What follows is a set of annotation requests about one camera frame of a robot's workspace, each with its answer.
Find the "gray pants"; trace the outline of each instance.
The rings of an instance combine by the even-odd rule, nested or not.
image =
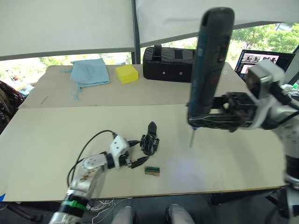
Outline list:
[[[171,224],[195,224],[190,214],[181,206],[173,204],[169,208]],[[133,224],[134,212],[130,206],[118,211],[111,224]]]

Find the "laptop screen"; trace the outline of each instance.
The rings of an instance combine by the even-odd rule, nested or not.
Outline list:
[[[259,50],[242,50],[237,66],[235,68],[235,72],[240,76],[241,79],[245,81],[248,76],[248,69],[262,60],[272,61],[277,66],[286,71],[294,56],[295,54]]]

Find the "person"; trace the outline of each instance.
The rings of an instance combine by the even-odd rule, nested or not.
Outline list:
[[[178,204],[166,208],[165,218],[167,224],[195,224],[190,214]],[[136,224],[136,215],[130,206],[120,209],[111,224]]]

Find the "green tape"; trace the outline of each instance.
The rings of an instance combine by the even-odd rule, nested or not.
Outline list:
[[[78,208],[78,209],[86,210],[86,207],[84,205],[78,203],[77,201],[63,201],[61,204],[68,205],[72,208]]]

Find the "white table surface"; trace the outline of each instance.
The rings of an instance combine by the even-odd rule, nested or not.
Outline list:
[[[115,67],[107,67],[110,84],[83,89],[80,101],[70,95],[75,87],[70,74],[60,73],[65,66],[47,70],[0,135],[0,195],[6,193],[5,201],[62,200],[67,173],[95,133],[111,129],[128,140],[139,140],[151,121],[157,124],[160,138],[157,153],[138,168],[109,170],[101,194],[96,190],[94,198],[223,192],[284,184],[282,144],[271,131],[229,133],[202,128],[189,148],[192,130],[186,121],[185,104],[190,84],[147,80],[141,66],[136,65],[139,80],[122,85]],[[227,91],[246,91],[245,83],[228,64],[216,95]],[[108,133],[97,137],[83,156],[107,151],[111,140]],[[142,156],[135,146],[132,159]],[[145,175],[144,166],[160,167],[160,177]]]

